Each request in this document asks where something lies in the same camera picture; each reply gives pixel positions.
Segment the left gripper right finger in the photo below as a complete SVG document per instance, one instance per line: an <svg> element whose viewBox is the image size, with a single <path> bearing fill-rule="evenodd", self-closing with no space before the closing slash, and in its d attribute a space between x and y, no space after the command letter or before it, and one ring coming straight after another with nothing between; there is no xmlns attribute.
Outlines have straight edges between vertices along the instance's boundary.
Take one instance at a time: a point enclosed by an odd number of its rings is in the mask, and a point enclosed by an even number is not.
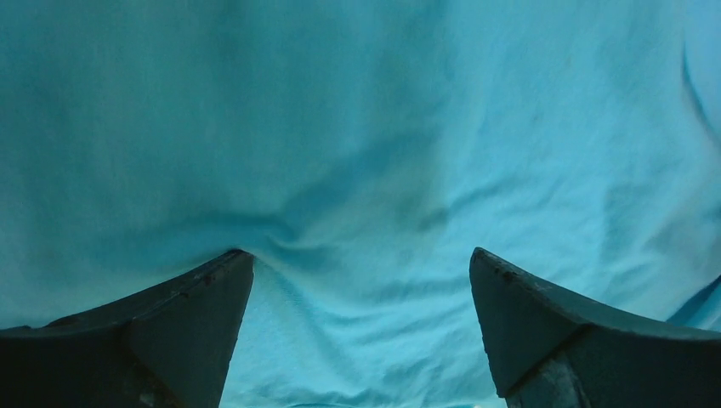
<svg viewBox="0 0 721 408"><path fill-rule="evenodd" d="M509 407L717 407L720 335L615 309L483 248L469 279Z"/></svg>

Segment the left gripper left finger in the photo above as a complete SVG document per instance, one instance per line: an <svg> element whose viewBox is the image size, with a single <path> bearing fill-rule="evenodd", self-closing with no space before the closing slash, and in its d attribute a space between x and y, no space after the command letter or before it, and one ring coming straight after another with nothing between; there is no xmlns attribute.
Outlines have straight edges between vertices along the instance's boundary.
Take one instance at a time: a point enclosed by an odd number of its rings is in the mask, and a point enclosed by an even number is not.
<svg viewBox="0 0 721 408"><path fill-rule="evenodd" d="M253 284L233 250L133 295L1 332L4 407L216 407Z"/></svg>

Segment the turquoise t-shirt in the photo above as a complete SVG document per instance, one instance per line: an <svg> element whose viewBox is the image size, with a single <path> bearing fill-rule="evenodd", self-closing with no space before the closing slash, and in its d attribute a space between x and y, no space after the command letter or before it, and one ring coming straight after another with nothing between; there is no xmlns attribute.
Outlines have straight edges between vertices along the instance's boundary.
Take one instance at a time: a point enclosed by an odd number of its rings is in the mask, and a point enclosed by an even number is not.
<svg viewBox="0 0 721 408"><path fill-rule="evenodd" d="M719 329L719 2L2 2L2 327L240 248L223 406L498 407L476 247Z"/></svg>

